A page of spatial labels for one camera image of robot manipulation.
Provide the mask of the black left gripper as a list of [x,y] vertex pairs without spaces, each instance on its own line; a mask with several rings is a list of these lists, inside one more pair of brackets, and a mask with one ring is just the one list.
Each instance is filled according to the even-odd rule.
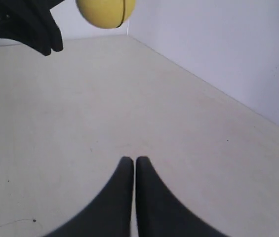
[[41,0],[41,17],[46,29],[23,0],[0,0],[0,38],[25,44],[44,56],[51,48],[63,50],[62,34],[50,10],[62,0]]

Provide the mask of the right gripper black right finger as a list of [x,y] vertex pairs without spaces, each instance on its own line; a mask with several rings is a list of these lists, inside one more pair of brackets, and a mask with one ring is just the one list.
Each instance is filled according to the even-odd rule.
[[136,160],[135,200],[140,237],[225,236],[177,199],[148,157]]

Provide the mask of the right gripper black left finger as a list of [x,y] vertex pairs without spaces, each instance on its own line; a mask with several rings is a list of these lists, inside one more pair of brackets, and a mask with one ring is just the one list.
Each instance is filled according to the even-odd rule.
[[99,194],[75,217],[48,237],[129,237],[134,187],[134,162],[122,157]]

